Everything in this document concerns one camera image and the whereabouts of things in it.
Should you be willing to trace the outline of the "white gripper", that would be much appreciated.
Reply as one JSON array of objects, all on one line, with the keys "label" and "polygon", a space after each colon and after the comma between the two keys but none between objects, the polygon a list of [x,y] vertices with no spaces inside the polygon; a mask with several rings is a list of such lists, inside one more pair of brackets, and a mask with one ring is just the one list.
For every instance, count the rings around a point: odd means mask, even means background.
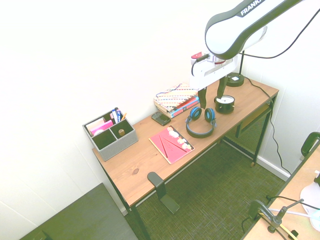
[{"label": "white gripper", "polygon": [[207,106],[206,93],[207,86],[219,81],[217,98],[221,99],[228,82],[228,74],[233,72],[238,65],[238,56],[228,60],[223,60],[212,53],[196,53],[191,56],[191,74],[189,85],[198,90],[200,107]]}]

